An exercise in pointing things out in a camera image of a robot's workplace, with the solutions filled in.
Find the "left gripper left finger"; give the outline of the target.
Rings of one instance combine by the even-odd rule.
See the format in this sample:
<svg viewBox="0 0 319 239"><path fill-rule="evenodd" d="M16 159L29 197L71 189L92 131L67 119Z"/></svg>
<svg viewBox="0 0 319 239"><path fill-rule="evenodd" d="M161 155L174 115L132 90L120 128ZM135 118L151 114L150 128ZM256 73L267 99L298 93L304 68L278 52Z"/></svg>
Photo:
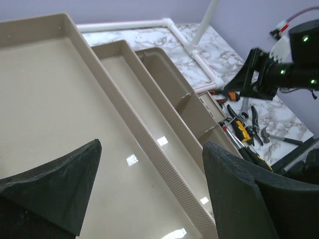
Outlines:
<svg viewBox="0 0 319 239"><path fill-rule="evenodd" d="M80 235L102 146L80 148L0 181L2 239L74 239Z"/></svg>

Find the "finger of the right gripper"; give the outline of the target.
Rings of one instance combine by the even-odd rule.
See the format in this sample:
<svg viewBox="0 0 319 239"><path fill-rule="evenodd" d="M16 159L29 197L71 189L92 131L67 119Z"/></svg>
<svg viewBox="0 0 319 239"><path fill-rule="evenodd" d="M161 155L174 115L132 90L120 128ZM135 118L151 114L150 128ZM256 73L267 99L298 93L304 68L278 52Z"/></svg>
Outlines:
<svg viewBox="0 0 319 239"><path fill-rule="evenodd" d="M252 96L252 60L247 59L237 75L223 88L225 92L239 91L241 96Z"/></svg>

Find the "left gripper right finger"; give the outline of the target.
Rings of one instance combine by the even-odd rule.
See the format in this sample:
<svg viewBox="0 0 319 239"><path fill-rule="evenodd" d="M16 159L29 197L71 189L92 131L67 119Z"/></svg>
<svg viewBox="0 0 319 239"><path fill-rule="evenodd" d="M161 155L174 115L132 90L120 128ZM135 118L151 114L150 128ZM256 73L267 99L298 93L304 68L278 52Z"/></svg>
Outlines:
<svg viewBox="0 0 319 239"><path fill-rule="evenodd" d="M318 185L268 171L212 141L202 159L219 238L318 238Z"/></svg>

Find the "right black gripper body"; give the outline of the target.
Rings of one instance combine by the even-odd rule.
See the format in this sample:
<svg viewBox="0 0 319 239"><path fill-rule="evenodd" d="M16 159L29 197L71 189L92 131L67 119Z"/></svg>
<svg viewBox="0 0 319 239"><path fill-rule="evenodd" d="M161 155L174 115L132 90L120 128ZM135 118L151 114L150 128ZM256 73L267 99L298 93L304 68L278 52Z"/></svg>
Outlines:
<svg viewBox="0 0 319 239"><path fill-rule="evenodd" d="M246 60L245 96L272 100L278 88L288 85L291 63L279 63L259 48L250 50Z"/></svg>

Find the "brown translucent tool box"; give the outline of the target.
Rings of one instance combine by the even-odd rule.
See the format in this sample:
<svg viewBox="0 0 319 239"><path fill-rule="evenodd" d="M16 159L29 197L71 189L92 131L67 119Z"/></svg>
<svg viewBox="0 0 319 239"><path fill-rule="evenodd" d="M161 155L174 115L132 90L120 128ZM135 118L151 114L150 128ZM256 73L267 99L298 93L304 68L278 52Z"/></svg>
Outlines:
<svg viewBox="0 0 319 239"><path fill-rule="evenodd" d="M126 41L98 57L72 19L0 24L0 175L98 139L82 239L215 239L202 146Z"/></svg>

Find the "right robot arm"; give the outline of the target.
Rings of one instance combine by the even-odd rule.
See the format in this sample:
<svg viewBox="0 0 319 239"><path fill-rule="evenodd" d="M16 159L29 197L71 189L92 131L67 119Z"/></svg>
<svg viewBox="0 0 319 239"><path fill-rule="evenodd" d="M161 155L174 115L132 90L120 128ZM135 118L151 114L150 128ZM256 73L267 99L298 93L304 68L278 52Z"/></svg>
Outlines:
<svg viewBox="0 0 319 239"><path fill-rule="evenodd" d="M319 21L289 30L291 63L281 63L260 48L250 50L237 75L224 87L240 96L272 100L278 89L319 89Z"/></svg>

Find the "silver combination wrench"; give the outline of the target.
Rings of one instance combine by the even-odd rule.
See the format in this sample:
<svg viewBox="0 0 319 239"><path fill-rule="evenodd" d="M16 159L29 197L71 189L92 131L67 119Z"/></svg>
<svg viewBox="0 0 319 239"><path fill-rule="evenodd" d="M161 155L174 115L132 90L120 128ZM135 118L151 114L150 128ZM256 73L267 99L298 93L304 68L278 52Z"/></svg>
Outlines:
<svg viewBox="0 0 319 239"><path fill-rule="evenodd" d="M249 104L249 98L244 97L242 102L241 111L239 113L239 117L242 121L247 121L249 118L248 114L248 104Z"/></svg>

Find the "black pruning shears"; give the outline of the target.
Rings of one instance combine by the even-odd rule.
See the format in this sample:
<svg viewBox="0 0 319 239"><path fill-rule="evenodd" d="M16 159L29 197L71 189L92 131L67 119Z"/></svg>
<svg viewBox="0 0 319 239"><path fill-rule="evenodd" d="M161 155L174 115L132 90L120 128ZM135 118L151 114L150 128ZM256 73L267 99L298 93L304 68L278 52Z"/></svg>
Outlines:
<svg viewBox="0 0 319 239"><path fill-rule="evenodd" d="M254 137L257 139L259 144L263 146L264 143L259 136L260 127L258 124L258 112L254 106L251 106L251 111L252 111L252 127L253 127Z"/></svg>

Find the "yellow black screwdriver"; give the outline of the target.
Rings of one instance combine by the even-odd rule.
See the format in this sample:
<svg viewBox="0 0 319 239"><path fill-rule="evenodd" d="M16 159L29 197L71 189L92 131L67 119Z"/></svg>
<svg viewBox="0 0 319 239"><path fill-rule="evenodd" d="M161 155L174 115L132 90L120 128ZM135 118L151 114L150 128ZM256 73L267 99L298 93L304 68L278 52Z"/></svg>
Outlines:
<svg viewBox="0 0 319 239"><path fill-rule="evenodd" d="M259 154L252 151L248 146L245 147L245 150L256 165L273 172L272 167Z"/></svg>

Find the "yellow short screwdriver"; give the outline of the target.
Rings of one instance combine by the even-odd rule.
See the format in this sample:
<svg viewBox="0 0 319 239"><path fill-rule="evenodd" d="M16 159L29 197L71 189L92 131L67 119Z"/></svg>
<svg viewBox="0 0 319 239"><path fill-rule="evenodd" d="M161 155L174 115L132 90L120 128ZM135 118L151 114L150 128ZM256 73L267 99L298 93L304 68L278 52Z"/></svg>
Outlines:
<svg viewBox="0 0 319 239"><path fill-rule="evenodd" d="M248 142L251 140L251 136L249 135L249 133L247 132L247 130L245 129L241 121L236 119L231 123L231 125L234 129L236 137L241 142Z"/></svg>

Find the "black long screwdriver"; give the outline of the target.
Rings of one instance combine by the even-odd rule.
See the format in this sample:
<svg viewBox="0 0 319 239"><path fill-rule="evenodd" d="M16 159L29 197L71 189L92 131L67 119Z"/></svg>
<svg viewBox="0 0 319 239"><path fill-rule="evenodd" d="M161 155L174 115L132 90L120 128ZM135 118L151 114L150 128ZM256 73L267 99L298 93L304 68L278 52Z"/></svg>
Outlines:
<svg viewBox="0 0 319 239"><path fill-rule="evenodd" d="M225 129L227 134L230 136L231 140L236 145L243 159L249 162L252 162L254 164L257 164L257 160L258 160L257 156L254 156L253 152L247 146L245 146L227 127L224 126L223 128Z"/></svg>

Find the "small black hammer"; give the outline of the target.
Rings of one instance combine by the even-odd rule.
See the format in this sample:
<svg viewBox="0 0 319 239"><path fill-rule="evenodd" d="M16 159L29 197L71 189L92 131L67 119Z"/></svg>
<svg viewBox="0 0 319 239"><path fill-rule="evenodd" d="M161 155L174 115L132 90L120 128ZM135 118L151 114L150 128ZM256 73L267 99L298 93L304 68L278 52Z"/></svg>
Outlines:
<svg viewBox="0 0 319 239"><path fill-rule="evenodd" d="M298 145L298 146L301 146L301 145L304 144L300 140L269 134L266 131L266 127L261 130L261 137L263 138L264 143L269 143L270 142L270 138L272 138L272 139L276 139L276 140L279 140L279 141L287 142L289 144Z"/></svg>

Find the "orange handled pliers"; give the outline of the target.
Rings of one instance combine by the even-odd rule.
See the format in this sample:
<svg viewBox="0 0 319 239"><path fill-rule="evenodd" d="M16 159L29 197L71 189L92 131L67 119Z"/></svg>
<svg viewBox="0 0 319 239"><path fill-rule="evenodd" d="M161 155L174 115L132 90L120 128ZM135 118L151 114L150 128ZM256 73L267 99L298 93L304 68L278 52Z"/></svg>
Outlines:
<svg viewBox="0 0 319 239"><path fill-rule="evenodd" d="M218 102L225 103L228 100L233 101L233 102L238 102L240 100L240 96L236 92L229 92L225 90L210 90L208 91L212 95L223 95L224 99L223 100L218 100Z"/></svg>

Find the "black metal base rail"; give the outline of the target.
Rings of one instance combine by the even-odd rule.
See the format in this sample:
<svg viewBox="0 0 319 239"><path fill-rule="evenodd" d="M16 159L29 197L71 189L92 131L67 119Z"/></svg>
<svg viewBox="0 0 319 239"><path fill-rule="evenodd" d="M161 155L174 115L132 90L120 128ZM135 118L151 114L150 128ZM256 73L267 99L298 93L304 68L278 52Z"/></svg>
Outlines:
<svg viewBox="0 0 319 239"><path fill-rule="evenodd" d="M319 147L319 139L314 139L313 137L308 139L302 146L298 146L289 154L284 156L278 162L272 165L272 169L275 173L283 175L290 168L292 168L296 163L300 161L305 161L307 155L311 150L317 149Z"/></svg>

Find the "white PVC pipe frame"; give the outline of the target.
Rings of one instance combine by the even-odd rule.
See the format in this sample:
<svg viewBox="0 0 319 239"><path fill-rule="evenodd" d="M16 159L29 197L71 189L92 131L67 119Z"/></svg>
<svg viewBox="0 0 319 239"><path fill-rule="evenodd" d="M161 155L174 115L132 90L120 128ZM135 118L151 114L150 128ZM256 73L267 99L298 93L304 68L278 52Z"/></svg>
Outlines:
<svg viewBox="0 0 319 239"><path fill-rule="evenodd" d="M224 86L223 80L218 77L209 64L200 55L198 45L202 39L206 29L209 27L209 22L218 5L218 0L211 0L199 28L191 41L188 41L182 32L177 28L175 23L170 18L163 18L157 20L140 20L140 21L122 21L122 22L102 22L102 23L87 23L78 24L77 27L82 33L90 32L103 32L103 31L117 31L129 29L142 29L142 28L167 28L182 44L187 54L199 65L202 71L211 80L209 84L195 88L196 93L205 92L214 89L221 89Z"/></svg>

